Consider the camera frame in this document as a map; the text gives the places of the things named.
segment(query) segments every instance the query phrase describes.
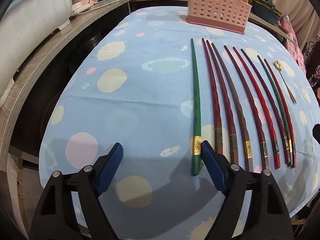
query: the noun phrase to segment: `pink circle pattern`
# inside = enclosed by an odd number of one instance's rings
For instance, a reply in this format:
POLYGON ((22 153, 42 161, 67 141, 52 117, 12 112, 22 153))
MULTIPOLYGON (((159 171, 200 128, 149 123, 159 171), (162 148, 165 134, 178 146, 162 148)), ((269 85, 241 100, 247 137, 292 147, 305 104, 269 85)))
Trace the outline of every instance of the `pink circle pattern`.
POLYGON ((66 158, 76 169, 91 164, 97 156, 98 142, 90 134, 79 132, 72 136, 66 146, 66 158))
POLYGON ((90 75, 90 74, 94 73, 95 71, 96 71, 96 68, 95 68, 95 67, 91 67, 91 68, 89 68, 89 69, 87 70, 86 74, 87 74, 87 75, 90 75))

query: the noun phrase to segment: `brown chopstick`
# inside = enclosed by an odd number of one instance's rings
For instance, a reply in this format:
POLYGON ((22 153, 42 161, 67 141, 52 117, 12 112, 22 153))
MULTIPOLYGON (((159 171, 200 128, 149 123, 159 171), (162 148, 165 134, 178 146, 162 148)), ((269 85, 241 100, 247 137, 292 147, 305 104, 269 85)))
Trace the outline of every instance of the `brown chopstick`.
POLYGON ((269 160, 268 160, 268 151, 267 151, 267 143, 266 143, 266 138, 264 136, 264 132, 262 129, 262 123, 259 117, 259 112, 258 109, 254 103, 254 99, 253 96, 250 92, 250 88, 236 62, 236 60, 234 59, 233 55, 231 54, 231 52, 229 51, 228 47, 225 45, 224 46, 225 50, 227 51, 229 57, 231 58, 231 61, 233 63, 233 65, 235 66, 237 73, 240 77, 240 80, 242 82, 242 85, 244 87, 245 93, 247 94, 250 106, 251 106, 251 110, 253 113, 253 120, 254 123, 256 125, 256 129, 257 129, 257 135, 258 135, 258 140, 259 140, 259 144, 260 144, 260 154, 261 154, 261 163, 262 163, 262 169, 269 169, 269 160))
POLYGON ((256 80, 254 79, 247 63, 244 61, 244 59, 241 57, 240 53, 237 51, 237 49, 235 47, 233 47, 233 50, 235 51, 235 53, 237 54, 238 58, 240 59, 242 65, 244 66, 250 80, 251 83, 254 86, 255 91, 257 92, 259 101, 261 103, 262 106, 262 110, 264 113, 264 116, 266 118, 266 123, 269 129, 269 134, 270 134, 270 139, 271 139, 271 144, 272 144, 272 151, 273 151, 273 159, 274 159, 274 166, 275 169, 279 169, 281 167, 281 163, 280 163, 280 154, 279 154, 279 148, 278 148, 278 141, 277 141, 277 137, 276 137, 276 132, 275 129, 273 127, 273 122, 270 116, 270 112, 269 109, 266 105, 266 102, 263 98, 263 95, 261 93, 261 90, 259 88, 259 85, 257 84, 256 80))
MULTIPOLYGON (((230 74, 229 74, 229 72, 227 70, 226 65, 224 64, 224 62, 222 60, 222 57, 221 57, 220 53, 218 52, 216 46, 213 43, 211 43, 211 45, 212 45, 215 53, 217 54, 217 57, 218 57, 218 60, 219 60, 219 62, 221 64, 221 66, 222 66, 223 72, 225 73, 228 85, 229 85, 230 90, 231 90, 233 101, 235 102, 236 112, 237 112, 237 116, 238 116, 239 124, 240 124, 241 137, 242 137, 243 146, 244 146, 245 168, 246 168, 247 171, 253 172, 253 162, 252 162, 252 152, 251 152, 251 144, 250 144, 249 132, 247 130, 247 125, 246 125, 245 118, 244 118, 244 115, 243 115, 242 106, 240 104, 239 97, 238 97, 238 94, 236 92, 236 88, 235 88, 235 86, 234 86, 234 84, 233 84, 233 82, 231 80, 230 74)), ((218 72, 218 71, 220 71, 220 68, 219 68, 218 62, 216 60, 216 57, 215 57, 215 55, 214 55, 214 53, 212 51, 211 46, 209 46, 209 50, 210 50, 210 52, 212 54, 212 58, 214 59, 214 62, 216 64, 216 69, 217 69, 217 72, 218 72)))
POLYGON ((220 105, 217 92, 217 85, 214 79, 214 73, 212 69, 212 64, 209 56, 207 46, 205 44, 204 38, 202 38, 202 44, 204 48, 205 59, 207 61, 210 86, 211 86, 211 97, 213 104, 213 122, 214 122, 214 150, 217 154, 223 154, 223 140, 222 140, 222 122, 220 116, 220 105))

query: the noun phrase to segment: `green chopstick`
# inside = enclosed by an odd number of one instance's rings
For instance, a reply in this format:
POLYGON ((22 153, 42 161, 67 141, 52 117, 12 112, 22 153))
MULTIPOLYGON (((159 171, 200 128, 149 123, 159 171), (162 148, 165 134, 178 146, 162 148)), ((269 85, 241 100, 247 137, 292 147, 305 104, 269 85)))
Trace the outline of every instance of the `green chopstick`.
POLYGON ((263 68, 264 68, 264 71, 267 73, 267 76, 268 76, 268 79, 271 83, 271 86, 272 86, 272 89, 276 95, 276 99, 277 99, 277 102, 278 102, 278 105, 279 105, 279 108, 280 108, 280 113, 281 113, 281 117, 282 117, 282 120, 283 120, 283 126, 284 126, 284 130, 285 130, 285 133, 287 135, 287 139, 288 139, 288 143, 289 143, 289 148, 290 148, 290 160, 289 160, 289 163, 288 163, 288 166, 291 166, 291 163, 292 163, 292 147, 291 147, 291 138, 290 138, 290 133, 289 133, 289 125, 288 125, 288 121, 287 121, 287 117, 285 115, 285 111, 284 111, 284 107, 283 107, 283 103, 282 103, 282 100, 281 100, 281 97, 279 95, 279 92, 277 90, 277 87, 266 67, 266 65, 263 63, 262 59, 260 58, 259 55, 257 55, 258 59, 260 60, 263 68))
POLYGON ((191 157, 191 174, 192 176, 197 176, 200 172, 201 162, 201 111, 198 68, 193 39, 191 39, 191 54, 193 72, 193 143, 191 157))

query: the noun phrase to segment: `pink cloth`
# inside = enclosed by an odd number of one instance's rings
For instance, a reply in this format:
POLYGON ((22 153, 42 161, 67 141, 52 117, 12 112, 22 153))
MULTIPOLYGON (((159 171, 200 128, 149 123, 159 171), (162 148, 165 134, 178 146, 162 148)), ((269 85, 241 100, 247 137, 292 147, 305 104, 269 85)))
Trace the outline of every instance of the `pink cloth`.
MULTIPOLYGON (((296 34, 293 30, 293 27, 290 22, 286 22, 286 20, 283 18, 282 20, 278 21, 278 25, 282 26, 286 30, 289 31, 288 36, 296 43, 297 42, 297 37, 296 34)), ((299 65, 300 69, 302 72, 306 75, 306 66, 304 65, 304 58, 303 54, 301 52, 301 49, 299 48, 298 45, 294 45, 291 41, 286 41, 284 43, 284 47, 287 49, 287 51, 291 54, 291 56, 294 58, 294 60, 297 62, 299 65)))

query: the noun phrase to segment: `gold metal band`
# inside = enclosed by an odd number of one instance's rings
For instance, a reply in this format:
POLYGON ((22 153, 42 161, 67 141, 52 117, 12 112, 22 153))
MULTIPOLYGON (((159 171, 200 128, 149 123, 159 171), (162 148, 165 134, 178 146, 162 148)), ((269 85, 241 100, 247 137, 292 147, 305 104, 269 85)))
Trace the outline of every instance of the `gold metal band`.
POLYGON ((289 140, 289 149, 290 149, 290 153, 292 154, 292 142, 291 142, 291 140, 289 140))
POLYGON ((267 143, 266 143, 265 141, 262 142, 262 149, 263 149, 263 155, 264 155, 264 157, 268 157, 267 143))
POLYGON ((244 150, 247 152, 248 159, 252 158, 250 141, 245 141, 244 142, 244 150))
POLYGON ((229 143, 233 151, 238 150, 237 135, 235 133, 229 135, 229 143))
POLYGON ((201 136, 194 136, 192 155, 200 155, 200 154, 201 154, 201 136))
POLYGON ((273 141, 273 143, 275 144, 275 147, 276 147, 276 154, 279 154, 278 140, 275 139, 275 140, 273 141))
POLYGON ((222 128, 216 128, 217 144, 222 144, 222 128))
POLYGON ((287 148, 287 150, 289 150, 289 144, 288 144, 287 137, 285 136, 285 137, 283 137, 283 139, 284 139, 284 142, 285 142, 285 147, 287 148))

